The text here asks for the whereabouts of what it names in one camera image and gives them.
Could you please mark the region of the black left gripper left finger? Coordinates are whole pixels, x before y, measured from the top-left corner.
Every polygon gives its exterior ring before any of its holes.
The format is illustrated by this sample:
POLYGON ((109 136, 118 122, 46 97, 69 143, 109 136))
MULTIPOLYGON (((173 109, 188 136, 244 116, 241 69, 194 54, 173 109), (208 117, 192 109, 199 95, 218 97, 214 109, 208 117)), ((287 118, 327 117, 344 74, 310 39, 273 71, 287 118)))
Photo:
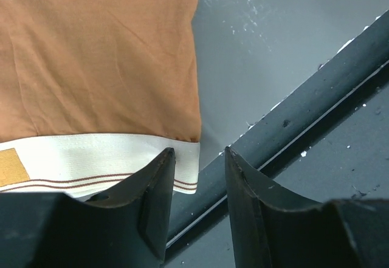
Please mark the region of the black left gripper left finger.
POLYGON ((1 195, 2 267, 159 267, 165 259, 174 149, 79 201, 64 193, 1 195))

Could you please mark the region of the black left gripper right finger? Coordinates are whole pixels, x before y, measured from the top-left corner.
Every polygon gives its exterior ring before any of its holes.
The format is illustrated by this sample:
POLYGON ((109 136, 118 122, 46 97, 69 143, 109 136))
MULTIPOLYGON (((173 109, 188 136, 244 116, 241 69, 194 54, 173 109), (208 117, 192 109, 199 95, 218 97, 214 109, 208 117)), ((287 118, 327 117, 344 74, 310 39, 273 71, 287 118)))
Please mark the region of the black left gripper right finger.
POLYGON ((236 267, 387 267, 388 201, 320 203, 225 149, 236 267))

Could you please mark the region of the mustard brown underwear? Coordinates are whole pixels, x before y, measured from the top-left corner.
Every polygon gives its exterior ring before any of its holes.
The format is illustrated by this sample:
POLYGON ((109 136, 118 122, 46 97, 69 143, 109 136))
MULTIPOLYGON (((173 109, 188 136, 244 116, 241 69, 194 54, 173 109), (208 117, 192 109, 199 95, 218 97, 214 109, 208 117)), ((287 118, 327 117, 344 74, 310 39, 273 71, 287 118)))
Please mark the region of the mustard brown underwear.
POLYGON ((173 148, 198 187, 198 0, 1 0, 1 191, 87 198, 173 148))

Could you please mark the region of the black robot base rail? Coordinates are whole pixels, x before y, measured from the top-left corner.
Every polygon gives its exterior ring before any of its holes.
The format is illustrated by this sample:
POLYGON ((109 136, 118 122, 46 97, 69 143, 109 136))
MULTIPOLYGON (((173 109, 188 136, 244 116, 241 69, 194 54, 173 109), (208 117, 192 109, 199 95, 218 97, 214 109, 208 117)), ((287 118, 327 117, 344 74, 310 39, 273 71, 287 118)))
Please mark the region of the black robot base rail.
MULTIPOLYGON (((232 148, 251 166, 265 166, 387 61, 385 12, 232 143, 232 148)), ((173 196, 167 263, 216 223, 217 213, 225 215, 224 162, 220 154, 199 173, 196 194, 173 196)))

